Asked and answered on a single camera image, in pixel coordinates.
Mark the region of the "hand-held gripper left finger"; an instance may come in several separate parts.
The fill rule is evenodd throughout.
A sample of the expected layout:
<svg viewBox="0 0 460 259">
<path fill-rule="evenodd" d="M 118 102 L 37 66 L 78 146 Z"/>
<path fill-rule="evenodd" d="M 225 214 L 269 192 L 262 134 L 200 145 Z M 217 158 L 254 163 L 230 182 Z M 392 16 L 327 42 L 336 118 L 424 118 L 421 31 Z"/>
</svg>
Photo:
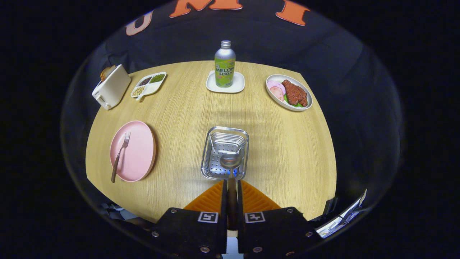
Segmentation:
<svg viewBox="0 0 460 259">
<path fill-rule="evenodd" d="M 226 253 L 228 183 L 222 181 L 218 213 L 169 208 L 151 231 L 152 244 L 172 259 L 220 259 Z"/>
</svg>

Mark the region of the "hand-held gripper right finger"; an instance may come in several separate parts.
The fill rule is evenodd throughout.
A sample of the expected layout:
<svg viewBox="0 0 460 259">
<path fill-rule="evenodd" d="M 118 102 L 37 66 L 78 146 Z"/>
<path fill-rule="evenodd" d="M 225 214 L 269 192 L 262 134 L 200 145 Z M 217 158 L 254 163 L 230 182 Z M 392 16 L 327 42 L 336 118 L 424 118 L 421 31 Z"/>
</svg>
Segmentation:
<svg viewBox="0 0 460 259">
<path fill-rule="evenodd" d="M 320 235 L 294 207 L 244 212 L 242 181 L 237 181 L 237 242 L 245 259 L 298 259 L 320 244 Z"/>
</svg>

